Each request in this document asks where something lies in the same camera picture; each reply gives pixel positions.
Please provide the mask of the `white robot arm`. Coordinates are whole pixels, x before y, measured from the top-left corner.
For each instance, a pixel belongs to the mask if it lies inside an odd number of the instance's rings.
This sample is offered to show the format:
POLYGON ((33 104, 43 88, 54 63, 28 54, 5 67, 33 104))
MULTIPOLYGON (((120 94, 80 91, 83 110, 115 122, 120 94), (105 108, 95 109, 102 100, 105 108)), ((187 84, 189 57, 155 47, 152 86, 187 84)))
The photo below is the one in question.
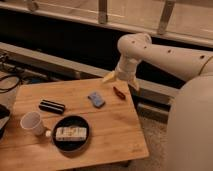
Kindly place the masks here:
POLYGON ((213 171, 213 52, 156 45, 146 33, 118 40, 116 68, 104 77, 139 88, 136 69, 150 63, 182 80, 169 112, 166 171, 213 171))

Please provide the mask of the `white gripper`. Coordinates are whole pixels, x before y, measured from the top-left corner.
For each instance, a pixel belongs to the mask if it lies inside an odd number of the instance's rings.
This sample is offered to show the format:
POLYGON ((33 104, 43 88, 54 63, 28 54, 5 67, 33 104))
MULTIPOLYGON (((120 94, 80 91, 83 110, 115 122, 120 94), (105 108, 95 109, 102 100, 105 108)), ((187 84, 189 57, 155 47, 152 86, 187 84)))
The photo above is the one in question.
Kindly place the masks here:
POLYGON ((132 58, 121 57, 116 68, 115 72, 109 72, 103 79, 103 83, 114 82, 116 77, 120 80, 129 81, 129 85, 133 87, 136 91, 140 89, 139 83, 135 78, 137 68, 137 61, 132 58))

